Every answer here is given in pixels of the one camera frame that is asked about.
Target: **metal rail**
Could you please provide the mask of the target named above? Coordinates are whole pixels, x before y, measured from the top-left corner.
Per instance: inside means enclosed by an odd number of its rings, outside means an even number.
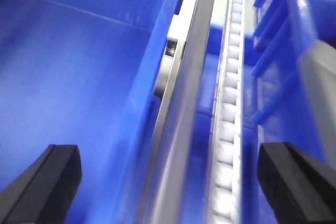
[[[149,202],[142,205],[141,223],[175,224],[180,216],[196,98],[214,0],[195,0],[195,3],[176,82],[165,90],[165,93],[170,90],[171,99],[163,101],[166,113],[161,117],[159,115],[154,131],[150,172],[146,175],[149,180],[146,181],[144,194]]]

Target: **gray plastic part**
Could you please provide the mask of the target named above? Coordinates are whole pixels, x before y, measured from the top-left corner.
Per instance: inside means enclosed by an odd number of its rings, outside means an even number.
[[[336,169],[336,50],[317,41],[303,54],[301,70],[329,165]]]

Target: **gray panel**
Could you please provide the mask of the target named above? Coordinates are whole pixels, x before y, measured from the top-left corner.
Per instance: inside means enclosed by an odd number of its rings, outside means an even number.
[[[315,43],[303,55],[301,70],[329,164],[336,168],[336,50]]]

